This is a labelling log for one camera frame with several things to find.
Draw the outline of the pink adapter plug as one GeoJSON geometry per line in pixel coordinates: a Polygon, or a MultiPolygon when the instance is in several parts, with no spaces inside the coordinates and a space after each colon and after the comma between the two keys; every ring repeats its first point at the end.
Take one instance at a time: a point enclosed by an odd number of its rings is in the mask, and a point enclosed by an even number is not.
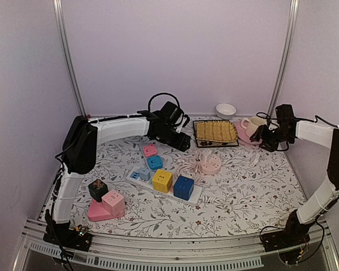
{"type": "Polygon", "coordinates": [[[149,158],[151,156],[155,156],[158,154],[158,150],[155,146],[155,144],[148,144],[142,148],[144,156],[146,158],[149,158]]]}

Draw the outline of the cyan adapter plug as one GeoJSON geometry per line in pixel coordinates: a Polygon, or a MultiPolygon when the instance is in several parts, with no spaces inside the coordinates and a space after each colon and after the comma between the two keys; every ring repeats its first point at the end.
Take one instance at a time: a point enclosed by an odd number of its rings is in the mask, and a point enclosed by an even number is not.
{"type": "Polygon", "coordinates": [[[163,161],[159,155],[153,155],[147,158],[149,169],[155,171],[163,168],[163,161]]]}

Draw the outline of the pink round power socket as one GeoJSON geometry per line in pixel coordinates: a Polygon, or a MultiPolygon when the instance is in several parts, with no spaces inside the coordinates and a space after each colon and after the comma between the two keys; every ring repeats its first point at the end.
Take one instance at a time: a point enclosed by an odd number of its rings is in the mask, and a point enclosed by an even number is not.
{"type": "Polygon", "coordinates": [[[203,174],[217,174],[221,166],[221,159],[216,154],[201,155],[199,158],[199,169],[203,174]]]}

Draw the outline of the white charger plug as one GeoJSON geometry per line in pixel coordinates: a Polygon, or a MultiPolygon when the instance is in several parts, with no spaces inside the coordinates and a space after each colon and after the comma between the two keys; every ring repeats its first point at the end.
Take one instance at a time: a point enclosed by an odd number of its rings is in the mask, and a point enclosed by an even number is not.
{"type": "Polygon", "coordinates": [[[208,156],[212,154],[211,150],[203,150],[201,152],[201,160],[206,161],[208,156]]]}

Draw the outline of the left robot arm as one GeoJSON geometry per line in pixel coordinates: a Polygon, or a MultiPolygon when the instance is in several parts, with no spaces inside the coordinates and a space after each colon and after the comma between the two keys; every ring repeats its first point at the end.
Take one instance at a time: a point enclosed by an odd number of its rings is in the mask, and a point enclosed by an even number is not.
{"type": "Polygon", "coordinates": [[[190,136],[182,132],[182,128],[189,121],[188,115],[166,115],[161,111],[139,111],[135,115],[102,119],[76,116],[59,154],[63,174],[55,187],[51,217],[56,224],[51,228],[51,236],[61,245],[72,241],[71,230],[63,224],[70,220],[79,184],[96,165],[98,146],[117,139],[145,136],[184,152],[190,147],[190,136]]]}

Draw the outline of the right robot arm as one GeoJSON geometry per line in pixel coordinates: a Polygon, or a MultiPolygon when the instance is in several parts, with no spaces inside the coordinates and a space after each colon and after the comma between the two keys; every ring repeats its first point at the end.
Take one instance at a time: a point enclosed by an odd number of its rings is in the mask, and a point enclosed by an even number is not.
{"type": "Polygon", "coordinates": [[[325,125],[314,121],[288,118],[279,120],[277,127],[261,125],[256,128],[251,141],[259,141],[260,148],[275,151],[280,143],[293,144],[298,139],[322,147],[327,153],[319,164],[318,173],[322,176],[319,186],[306,202],[293,211],[281,234],[285,246],[293,246],[313,225],[316,219],[329,211],[339,200],[339,125],[325,125]]]}

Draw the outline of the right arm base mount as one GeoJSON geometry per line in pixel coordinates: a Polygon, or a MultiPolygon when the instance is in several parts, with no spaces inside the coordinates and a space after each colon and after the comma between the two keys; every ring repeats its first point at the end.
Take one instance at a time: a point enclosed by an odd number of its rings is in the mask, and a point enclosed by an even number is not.
{"type": "Polygon", "coordinates": [[[312,224],[300,224],[300,226],[287,226],[284,229],[276,228],[277,231],[263,233],[264,229],[275,228],[274,226],[265,226],[260,231],[259,239],[266,252],[282,250],[309,242],[308,231],[310,227],[312,227],[312,224]]]}

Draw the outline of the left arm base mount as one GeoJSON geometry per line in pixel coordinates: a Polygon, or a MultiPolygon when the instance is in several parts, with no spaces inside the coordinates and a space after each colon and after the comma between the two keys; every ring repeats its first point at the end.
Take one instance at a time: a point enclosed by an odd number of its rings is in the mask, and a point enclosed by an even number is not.
{"type": "Polygon", "coordinates": [[[64,248],[88,252],[93,236],[86,227],[79,225],[71,229],[69,226],[69,222],[64,224],[57,224],[55,221],[47,222],[43,240],[64,248]]]}

